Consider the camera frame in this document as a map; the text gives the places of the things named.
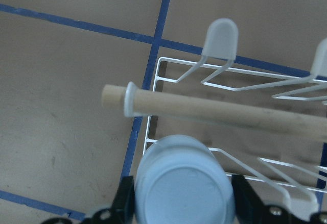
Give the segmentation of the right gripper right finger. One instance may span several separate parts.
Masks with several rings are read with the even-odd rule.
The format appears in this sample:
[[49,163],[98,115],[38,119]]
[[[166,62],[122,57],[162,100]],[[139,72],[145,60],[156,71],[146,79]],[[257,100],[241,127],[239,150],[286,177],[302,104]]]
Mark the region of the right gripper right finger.
[[261,223],[263,202],[243,175],[232,175],[236,217],[239,223]]

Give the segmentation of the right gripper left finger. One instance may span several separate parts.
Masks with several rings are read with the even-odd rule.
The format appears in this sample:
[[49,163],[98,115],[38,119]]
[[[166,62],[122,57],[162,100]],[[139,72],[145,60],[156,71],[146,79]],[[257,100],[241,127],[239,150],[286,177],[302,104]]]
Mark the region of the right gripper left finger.
[[126,176],[120,181],[111,205],[112,223],[132,223],[135,212],[134,177]]

